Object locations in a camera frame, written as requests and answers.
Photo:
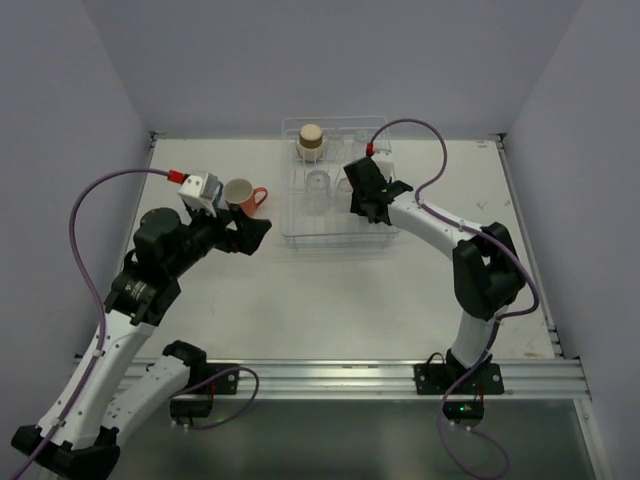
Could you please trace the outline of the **large clear glass tumbler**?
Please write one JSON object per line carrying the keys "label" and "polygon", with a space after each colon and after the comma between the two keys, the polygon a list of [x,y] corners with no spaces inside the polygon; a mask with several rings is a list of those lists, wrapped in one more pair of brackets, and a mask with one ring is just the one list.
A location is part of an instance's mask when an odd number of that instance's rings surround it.
{"label": "large clear glass tumbler", "polygon": [[322,170],[312,170],[305,178],[304,204],[310,215],[324,215],[331,204],[330,176]]}

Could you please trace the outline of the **beige and brown ceramic cup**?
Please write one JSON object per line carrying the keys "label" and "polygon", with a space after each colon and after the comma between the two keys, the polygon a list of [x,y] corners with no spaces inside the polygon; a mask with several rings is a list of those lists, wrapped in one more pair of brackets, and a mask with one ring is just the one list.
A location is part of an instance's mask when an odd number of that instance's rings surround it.
{"label": "beige and brown ceramic cup", "polygon": [[296,144],[298,155],[304,162],[317,162],[324,152],[324,132],[313,123],[303,125],[298,132]]}

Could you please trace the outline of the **black controller box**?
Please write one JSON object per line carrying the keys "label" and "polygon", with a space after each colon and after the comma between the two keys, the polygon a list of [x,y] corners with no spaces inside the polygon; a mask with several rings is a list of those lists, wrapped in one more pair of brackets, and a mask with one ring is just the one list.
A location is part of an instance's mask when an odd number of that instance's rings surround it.
{"label": "black controller box", "polygon": [[485,406],[481,400],[454,400],[447,401],[442,412],[449,422],[465,427],[476,427],[484,418]]}
{"label": "black controller box", "polygon": [[209,398],[172,399],[169,403],[169,415],[177,424],[193,426],[196,419],[207,418],[213,409]]}

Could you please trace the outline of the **black right controller box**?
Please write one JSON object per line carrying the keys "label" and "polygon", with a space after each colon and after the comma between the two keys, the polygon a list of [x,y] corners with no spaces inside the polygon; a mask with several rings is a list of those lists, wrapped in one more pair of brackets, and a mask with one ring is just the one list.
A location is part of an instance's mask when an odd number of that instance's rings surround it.
{"label": "black right controller box", "polygon": [[449,422],[465,427],[476,427],[484,418],[485,406],[481,400],[454,400],[447,401],[442,412]]}

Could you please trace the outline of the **clear glass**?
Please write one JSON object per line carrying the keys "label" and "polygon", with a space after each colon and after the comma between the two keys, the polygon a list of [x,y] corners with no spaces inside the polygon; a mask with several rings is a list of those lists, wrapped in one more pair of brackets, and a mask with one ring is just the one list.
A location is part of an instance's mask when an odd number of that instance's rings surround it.
{"label": "clear glass", "polygon": [[352,155],[354,159],[362,158],[366,155],[367,145],[371,138],[369,130],[357,130],[353,136]]}
{"label": "clear glass", "polygon": [[335,159],[344,146],[343,133],[340,128],[330,128],[325,132],[325,153],[326,157]]}

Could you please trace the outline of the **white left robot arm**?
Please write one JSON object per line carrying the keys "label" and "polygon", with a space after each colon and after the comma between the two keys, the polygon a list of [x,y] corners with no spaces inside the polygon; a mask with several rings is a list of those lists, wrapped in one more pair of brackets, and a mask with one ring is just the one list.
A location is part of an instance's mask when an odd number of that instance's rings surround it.
{"label": "white left robot arm", "polygon": [[37,424],[19,427],[12,438],[15,449],[63,479],[108,478],[126,439],[166,399],[209,393],[215,380],[243,369],[230,364],[215,372],[203,350],[175,341],[134,385],[117,391],[179,296],[179,277],[212,250],[255,253],[272,227],[239,207],[217,214],[190,210],[189,215],[189,223],[166,207],[143,215],[70,382]]}

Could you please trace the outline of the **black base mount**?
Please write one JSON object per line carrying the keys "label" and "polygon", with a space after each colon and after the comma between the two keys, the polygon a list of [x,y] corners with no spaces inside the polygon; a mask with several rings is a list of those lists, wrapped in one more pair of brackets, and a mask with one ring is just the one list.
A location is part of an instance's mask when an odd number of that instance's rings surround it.
{"label": "black base mount", "polygon": [[189,378],[188,387],[194,387],[205,380],[210,379],[212,376],[217,375],[217,378],[210,384],[201,386],[195,390],[199,395],[235,395],[238,387],[238,364],[233,363],[208,363],[198,366],[191,373]]}
{"label": "black base mount", "polygon": [[479,367],[466,369],[448,351],[432,354],[425,362],[413,365],[413,380],[418,395],[444,395],[456,384],[453,395],[502,395],[505,387],[500,366],[491,355]]}

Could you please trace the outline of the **orange ceramic mug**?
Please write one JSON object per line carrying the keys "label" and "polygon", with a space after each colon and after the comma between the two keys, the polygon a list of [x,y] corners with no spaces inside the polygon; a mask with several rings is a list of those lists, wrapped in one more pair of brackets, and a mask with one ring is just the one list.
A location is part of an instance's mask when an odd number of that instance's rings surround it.
{"label": "orange ceramic mug", "polygon": [[226,204],[239,207],[249,217],[255,215],[268,195],[266,188],[254,187],[246,179],[232,179],[223,187],[223,198]]}

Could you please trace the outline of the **small clear glass cup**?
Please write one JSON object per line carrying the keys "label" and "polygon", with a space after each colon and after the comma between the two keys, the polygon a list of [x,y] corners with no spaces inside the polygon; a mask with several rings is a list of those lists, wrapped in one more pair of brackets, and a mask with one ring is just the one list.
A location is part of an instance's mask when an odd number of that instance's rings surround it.
{"label": "small clear glass cup", "polygon": [[350,212],[353,187],[347,178],[341,178],[334,192],[335,208],[339,212]]}

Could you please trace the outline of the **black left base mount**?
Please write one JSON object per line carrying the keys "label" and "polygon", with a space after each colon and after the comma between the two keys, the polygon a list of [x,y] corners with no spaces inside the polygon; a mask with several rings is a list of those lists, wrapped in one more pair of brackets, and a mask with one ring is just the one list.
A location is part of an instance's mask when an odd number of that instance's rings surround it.
{"label": "black left base mount", "polygon": [[238,364],[233,363],[208,363],[198,366],[191,373],[189,378],[188,387],[194,387],[205,380],[210,379],[212,376],[217,375],[217,378],[210,384],[201,386],[195,390],[199,395],[235,395],[238,387]]}

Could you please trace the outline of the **black left controller box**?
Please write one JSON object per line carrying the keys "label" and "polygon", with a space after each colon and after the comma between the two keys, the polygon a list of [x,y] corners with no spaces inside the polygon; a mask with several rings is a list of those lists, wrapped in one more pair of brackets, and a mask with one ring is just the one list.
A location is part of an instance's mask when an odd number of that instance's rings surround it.
{"label": "black left controller box", "polygon": [[193,426],[196,419],[207,418],[213,409],[209,398],[172,399],[169,403],[169,415],[177,424]]}

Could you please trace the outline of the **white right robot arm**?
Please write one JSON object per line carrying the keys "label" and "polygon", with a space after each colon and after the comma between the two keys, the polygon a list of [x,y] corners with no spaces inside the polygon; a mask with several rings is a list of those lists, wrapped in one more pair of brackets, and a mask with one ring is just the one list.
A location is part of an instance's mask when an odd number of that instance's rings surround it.
{"label": "white right robot arm", "polygon": [[508,229],[467,222],[419,200],[409,184],[385,178],[368,156],[348,163],[344,173],[352,187],[351,213],[409,232],[452,262],[462,317],[449,359],[465,370],[484,360],[498,318],[525,286]]}

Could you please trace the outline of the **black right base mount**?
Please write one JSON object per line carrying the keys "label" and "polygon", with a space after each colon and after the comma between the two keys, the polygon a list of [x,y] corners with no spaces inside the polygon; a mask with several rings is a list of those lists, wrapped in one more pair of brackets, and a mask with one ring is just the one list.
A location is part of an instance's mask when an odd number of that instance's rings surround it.
{"label": "black right base mount", "polygon": [[505,387],[500,366],[491,355],[479,367],[466,369],[448,351],[432,354],[425,362],[413,365],[413,380],[418,395],[444,395],[456,384],[453,395],[502,395]]}

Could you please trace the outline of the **light blue textured mug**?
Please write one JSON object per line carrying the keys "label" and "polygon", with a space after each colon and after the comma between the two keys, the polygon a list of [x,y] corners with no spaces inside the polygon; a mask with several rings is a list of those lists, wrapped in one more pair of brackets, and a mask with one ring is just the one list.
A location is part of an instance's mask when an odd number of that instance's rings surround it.
{"label": "light blue textured mug", "polygon": [[217,176],[214,177],[214,180],[215,180],[215,185],[214,185],[214,196],[212,200],[212,205],[215,208],[219,208],[223,200],[224,183]]}

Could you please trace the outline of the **aluminium mounting rail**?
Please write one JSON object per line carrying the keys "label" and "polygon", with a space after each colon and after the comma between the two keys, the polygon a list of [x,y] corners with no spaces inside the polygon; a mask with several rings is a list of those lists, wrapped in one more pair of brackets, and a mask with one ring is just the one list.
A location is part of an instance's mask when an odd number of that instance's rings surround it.
{"label": "aluminium mounting rail", "polygon": [[[415,360],[247,360],[213,359],[213,364],[239,364],[254,370],[259,400],[421,400],[414,380]],[[491,395],[489,383],[450,400],[585,400],[591,397],[581,363],[558,359],[498,359],[505,392]]]}

